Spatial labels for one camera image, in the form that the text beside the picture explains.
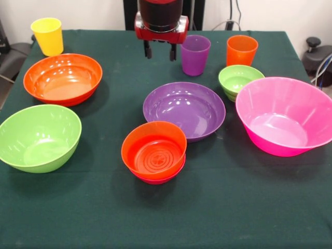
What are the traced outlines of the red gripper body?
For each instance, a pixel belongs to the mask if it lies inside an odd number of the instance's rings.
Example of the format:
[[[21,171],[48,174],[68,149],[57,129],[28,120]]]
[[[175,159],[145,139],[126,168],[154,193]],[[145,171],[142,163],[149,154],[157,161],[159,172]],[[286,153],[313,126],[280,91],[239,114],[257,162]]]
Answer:
[[[182,44],[187,36],[189,19],[187,16],[180,16],[177,26],[167,32],[155,32],[149,30],[143,22],[141,13],[138,11],[135,16],[134,30],[138,39],[153,41],[159,40],[170,44]]]

